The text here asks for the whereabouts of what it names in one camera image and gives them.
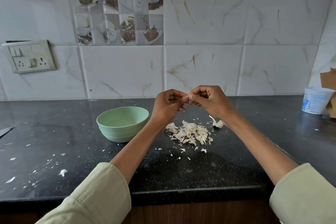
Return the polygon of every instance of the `forearm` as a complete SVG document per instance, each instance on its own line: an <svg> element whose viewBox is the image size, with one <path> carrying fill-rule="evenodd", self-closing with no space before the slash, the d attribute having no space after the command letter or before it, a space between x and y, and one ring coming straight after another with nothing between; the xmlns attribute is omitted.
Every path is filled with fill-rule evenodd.
<svg viewBox="0 0 336 224"><path fill-rule="evenodd" d="M160 126L149 121L146 126L110 161L125 177L127 183L131 181L140 162L146 155Z"/></svg>
<svg viewBox="0 0 336 224"><path fill-rule="evenodd" d="M239 114L234 116L228 127L246 145L274 184L277 184L288 172L298 167L297 163Z"/></svg>

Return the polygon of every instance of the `plastic container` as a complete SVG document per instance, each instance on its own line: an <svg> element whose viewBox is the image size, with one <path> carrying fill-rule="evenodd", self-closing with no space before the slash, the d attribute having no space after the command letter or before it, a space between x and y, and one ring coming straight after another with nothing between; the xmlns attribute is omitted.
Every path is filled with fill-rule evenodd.
<svg viewBox="0 0 336 224"><path fill-rule="evenodd" d="M322 114L334 90L326 88L306 87L302 103L302 111L312 114Z"/></svg>
<svg viewBox="0 0 336 224"><path fill-rule="evenodd" d="M147 124L149 112L141 107L127 106L111 109L97 117L97 124L107 139L129 142Z"/></svg>

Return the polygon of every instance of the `person's left hand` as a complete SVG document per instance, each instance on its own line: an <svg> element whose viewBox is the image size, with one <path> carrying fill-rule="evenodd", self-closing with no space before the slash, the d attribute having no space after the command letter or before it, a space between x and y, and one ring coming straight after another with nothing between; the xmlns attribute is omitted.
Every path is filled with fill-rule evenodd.
<svg viewBox="0 0 336 224"><path fill-rule="evenodd" d="M164 129L174 120L181 108L187 109L185 105L187 101L188 95L178 90L166 90L159 93L155 99L150 121L158 123L160 128Z"/></svg>

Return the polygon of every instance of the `wall outlet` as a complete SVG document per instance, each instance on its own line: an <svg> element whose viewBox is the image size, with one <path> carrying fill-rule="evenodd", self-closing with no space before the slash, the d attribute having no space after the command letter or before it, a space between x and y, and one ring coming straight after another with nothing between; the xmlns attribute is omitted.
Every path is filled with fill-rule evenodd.
<svg viewBox="0 0 336 224"><path fill-rule="evenodd" d="M14 73L55 70L47 40L2 44Z"/></svg>

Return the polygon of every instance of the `bowl rim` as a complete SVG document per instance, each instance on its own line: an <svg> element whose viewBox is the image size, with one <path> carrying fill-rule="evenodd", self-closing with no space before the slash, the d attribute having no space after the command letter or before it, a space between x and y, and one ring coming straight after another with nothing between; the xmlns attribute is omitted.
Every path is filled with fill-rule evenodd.
<svg viewBox="0 0 336 224"><path fill-rule="evenodd" d="M138 108L138 109L140 108L140 109L145 110L145 111L147 112L147 117L146 117L145 119L139 121L138 123L135 123L135 124L132 124L132 125L127 125L127 126L122 126L122 127L105 126L105 125L100 124L100 123L98 122L98 118L99 118L101 115L103 115L104 113L109 112L109 111L111 111L111 110L122 109L122 108ZM107 110L107 111L101 113L100 115L98 115L98 117L97 117L97 119L96 119L96 122L97 122L98 126L102 126L102 127L104 127L104 128L127 128L127 127L131 127L131 126L134 126L134 125L138 125L138 124L144 122L145 120L148 119L148 117L149 117L149 111L148 111L147 109L145 109L145 108L138 107L138 106L123 106L123 107L113 108L113 109L110 109L110 110Z"/></svg>

